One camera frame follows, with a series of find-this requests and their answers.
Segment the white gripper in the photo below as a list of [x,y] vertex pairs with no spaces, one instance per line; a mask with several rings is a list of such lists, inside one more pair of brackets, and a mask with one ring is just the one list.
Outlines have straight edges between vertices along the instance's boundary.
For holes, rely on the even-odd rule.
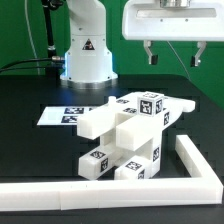
[[199,41],[190,65],[198,67],[207,42],[224,41],[224,0],[184,0],[186,7],[163,7],[161,0],[129,0],[123,11],[122,34],[127,40],[144,40],[148,63],[158,56],[151,41]]

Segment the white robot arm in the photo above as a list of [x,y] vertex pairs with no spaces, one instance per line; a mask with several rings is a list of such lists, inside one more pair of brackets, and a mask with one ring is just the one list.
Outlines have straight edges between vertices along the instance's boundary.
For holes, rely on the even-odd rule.
[[[99,0],[67,0],[70,48],[61,81],[79,89],[98,89],[117,79],[106,45],[106,9]],[[208,42],[224,41],[224,0],[128,0],[122,35],[140,40],[150,63],[154,41],[195,41],[203,52]]]

